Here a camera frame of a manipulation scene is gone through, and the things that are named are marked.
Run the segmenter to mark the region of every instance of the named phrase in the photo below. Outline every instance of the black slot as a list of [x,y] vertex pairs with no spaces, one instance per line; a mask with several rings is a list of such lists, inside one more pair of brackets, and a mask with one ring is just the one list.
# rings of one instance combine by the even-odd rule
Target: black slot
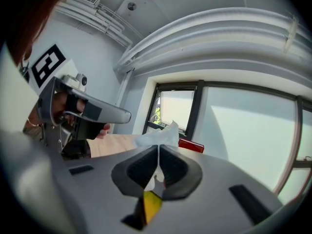
[[269,210],[245,186],[234,185],[229,190],[254,225],[271,215]]
[[157,150],[154,150],[138,159],[128,167],[128,177],[144,189],[157,167],[157,158]]
[[165,176],[166,188],[180,181],[188,171],[186,162],[169,152],[161,152],[159,164]]
[[138,199],[134,213],[124,217],[121,222],[139,231],[143,230],[146,226],[146,218],[142,198]]
[[69,168],[69,172],[71,173],[71,175],[76,175],[76,174],[81,174],[90,170],[93,170],[94,167],[91,165],[84,165],[84,166],[77,166],[77,167],[73,167],[73,168]]
[[72,138],[74,140],[95,139],[104,128],[105,123],[91,122],[76,117]]

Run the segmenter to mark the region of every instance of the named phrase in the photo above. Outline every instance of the white wall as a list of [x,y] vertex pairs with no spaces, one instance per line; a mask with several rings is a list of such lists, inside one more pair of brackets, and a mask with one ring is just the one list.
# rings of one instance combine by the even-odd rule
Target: white wall
[[[137,5],[136,10],[128,10],[127,5],[130,1]],[[103,0],[103,3],[112,9],[115,8],[115,3],[111,3],[110,0]],[[164,25],[187,15],[227,7],[264,9],[287,17],[295,15],[300,24],[304,25],[300,14],[288,0],[124,0],[117,13],[146,37]]]
[[56,41],[73,59],[78,71],[88,78],[86,93],[114,103],[123,76],[116,75],[113,66],[120,59],[124,48],[102,33],[90,35],[50,19],[33,45],[30,64]]
[[147,103],[144,102],[146,101],[151,102],[153,97],[153,91],[156,85],[156,83],[149,84],[149,89],[146,90],[144,96],[143,92],[146,86],[147,78],[148,76],[133,78],[131,80],[131,84],[129,84],[129,88],[126,89],[122,102],[120,104],[121,108],[124,108],[131,113],[131,119],[127,124],[122,125],[115,124],[114,134],[132,134],[137,115],[140,116],[139,118],[141,121],[141,125],[144,124],[144,121],[146,119],[146,114],[144,113],[149,109],[149,105],[147,105]]

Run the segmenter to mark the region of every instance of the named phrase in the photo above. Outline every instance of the pipe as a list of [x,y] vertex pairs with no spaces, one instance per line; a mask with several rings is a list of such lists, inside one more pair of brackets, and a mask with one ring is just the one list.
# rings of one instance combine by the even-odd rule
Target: pipe
[[[65,8],[65,9],[70,9],[70,10],[72,10],[72,11],[78,12],[78,13],[80,13],[80,14],[86,16],[86,17],[89,17],[89,18],[91,18],[92,20],[94,20],[94,21],[96,21],[96,22],[98,22],[98,23],[100,23],[101,25],[104,25],[104,26],[106,26],[106,27],[109,27],[109,25],[110,25],[108,21],[106,21],[106,20],[101,20],[100,18],[96,17],[95,15],[92,15],[92,14],[90,14],[89,12],[87,12],[87,11],[85,11],[85,10],[83,10],[83,9],[77,8],[77,7],[75,7],[75,6],[72,6],[72,5],[63,3],[63,2],[59,2],[59,3],[58,3],[58,6],[63,7],[63,8]],[[121,28],[118,28],[118,27],[117,27],[116,25],[114,25],[114,24],[111,24],[111,26],[114,26],[114,28],[115,28],[116,30],[118,30],[118,31],[121,32]]]
[[[63,2],[60,2],[57,6],[58,6],[58,7],[64,7],[65,9],[73,10],[73,11],[75,11],[75,12],[78,12],[78,13],[80,13],[80,14],[86,16],[86,17],[89,17],[89,18],[93,19],[94,21],[99,22],[100,24],[102,24],[102,25],[104,25],[104,26],[106,26],[106,27],[108,26],[108,23],[103,22],[103,21],[100,20],[98,17],[96,17],[96,16],[94,16],[94,15],[91,15],[90,13],[88,13],[88,12],[82,10],[82,9],[76,8],[76,7],[72,6],[72,5],[68,5],[68,4],[65,4],[65,3],[63,3]],[[127,43],[133,44],[132,41],[131,41],[129,38],[127,38],[125,35],[123,35],[123,34],[121,33],[121,30],[119,31],[119,30],[117,30],[117,29],[114,28],[114,27],[110,27],[110,30],[111,30],[112,32],[114,32],[116,35],[118,35],[120,38],[122,38],[124,41],[126,41]]]
[[[123,99],[123,96],[125,94],[126,88],[128,86],[128,83],[129,83],[129,80],[130,80],[132,74],[133,74],[133,70],[130,70],[123,77],[123,80],[121,82],[121,85],[120,85],[118,93],[117,93],[117,100],[115,102],[115,106],[116,107],[120,107],[121,101]],[[115,124],[112,124],[111,125],[111,129],[110,129],[110,133],[114,132],[114,127],[115,127]]]
[[91,7],[89,7],[89,6],[87,6],[87,5],[84,5],[84,4],[81,3],[81,2],[77,2],[77,1],[75,1],[75,0],[66,0],[66,3],[69,4],[69,5],[75,6],[75,7],[79,8],[79,9],[82,9],[82,10],[84,10],[84,11],[87,11],[87,12],[89,12],[89,13],[92,14],[92,15],[95,15],[95,14],[97,13],[97,10],[96,10],[96,9],[91,8]]
[[[101,31],[101,32],[105,32],[105,28],[103,28],[101,25],[97,24],[96,22],[92,21],[91,19],[79,14],[79,13],[76,13],[76,12],[73,12],[71,10],[68,10],[68,9],[64,9],[64,8],[58,8],[58,6],[55,7],[55,10],[62,13],[62,14],[65,14],[69,17],[72,17],[74,19],[77,19],[79,21],[82,21],[83,23],[85,24],[88,24],[89,26],[91,27],[94,27],[96,28],[97,30]],[[114,34],[113,32],[111,31],[108,31],[107,32],[107,35],[110,36],[111,38],[113,38],[115,41],[117,41],[118,43],[120,43],[122,46],[127,46],[127,42],[123,41],[121,38],[119,38],[116,34]]]
[[124,18],[122,18],[120,15],[118,15],[116,12],[112,11],[110,8],[106,7],[105,5],[101,4],[101,8],[100,11],[108,11],[109,13],[113,14],[114,17],[116,17],[118,20],[120,20],[121,22],[123,22],[125,25],[127,25],[138,37],[140,37],[141,39],[143,39],[144,37],[139,33],[139,31],[137,31],[130,23],[128,23]]
[[[139,42],[134,48],[132,48],[128,54],[119,60],[117,66],[121,66],[131,59],[136,53],[142,51],[144,48],[150,46],[154,42],[165,38],[177,31],[181,31],[186,28],[190,28],[196,25],[205,24],[216,21],[231,21],[231,20],[247,20],[256,21],[274,25],[286,30],[289,30],[291,20],[288,17],[282,16],[278,13],[271,11],[253,9],[253,8],[221,8],[198,12],[176,21],[173,21],[164,27],[156,30],[141,42]],[[311,35],[307,29],[303,26],[299,26],[297,34],[311,41]]]
[[126,48],[125,52],[123,52],[121,58],[122,58],[125,54],[127,54],[128,51],[129,51],[131,48],[132,48],[132,45],[129,45],[129,46]]
[[[149,65],[151,62],[155,62],[159,59],[164,61],[167,58],[178,57],[181,54],[181,50],[188,54],[189,48],[200,44],[216,44],[218,42],[249,42],[257,43],[264,46],[270,46],[283,50],[285,44],[285,36],[276,32],[254,29],[247,27],[222,27],[215,29],[207,29],[197,32],[176,37],[163,44],[159,44],[156,47],[141,53],[127,65],[117,66],[117,71],[127,71],[129,69],[139,69],[143,66]],[[290,53],[295,54],[305,60],[311,60],[312,56],[310,50],[303,46],[298,41],[294,41],[290,50]]]
[[98,11],[97,11],[97,14],[100,14],[101,16],[105,17],[105,18],[108,19],[109,21],[112,21],[112,22],[113,22],[114,24],[116,24],[119,28],[122,28],[122,30],[125,30],[125,27],[124,27],[121,23],[117,22],[114,18],[112,18],[111,16],[107,15],[104,11],[98,10]]
[[119,23],[118,21],[116,21],[114,18],[112,18],[111,16],[107,15],[104,11],[101,11],[99,9],[93,9],[90,8],[89,6],[81,3],[81,2],[77,2],[75,0],[66,0],[66,3],[69,5],[72,5],[74,7],[77,7],[79,9],[82,9],[84,11],[89,12],[92,15],[95,16],[99,16],[98,14],[102,15],[103,17],[105,17],[107,20],[112,21],[115,25],[117,25],[119,28],[121,28],[122,30],[125,30],[125,27]]

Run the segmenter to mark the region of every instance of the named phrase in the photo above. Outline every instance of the red book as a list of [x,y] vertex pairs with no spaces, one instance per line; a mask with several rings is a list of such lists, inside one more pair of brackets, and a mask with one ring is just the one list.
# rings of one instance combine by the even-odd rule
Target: red book
[[179,139],[179,147],[183,147],[195,152],[203,153],[204,152],[204,145],[189,141],[187,139],[180,138]]

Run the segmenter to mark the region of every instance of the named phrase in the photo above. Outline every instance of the ceiling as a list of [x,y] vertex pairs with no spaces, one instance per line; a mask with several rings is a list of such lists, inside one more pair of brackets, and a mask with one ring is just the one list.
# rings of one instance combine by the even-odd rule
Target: ceiling
[[[296,15],[302,23],[299,13],[287,0],[100,0],[100,2],[116,11],[143,37],[187,15],[224,7],[251,7],[289,17]],[[130,11],[127,8],[129,2],[136,4],[136,10]]]

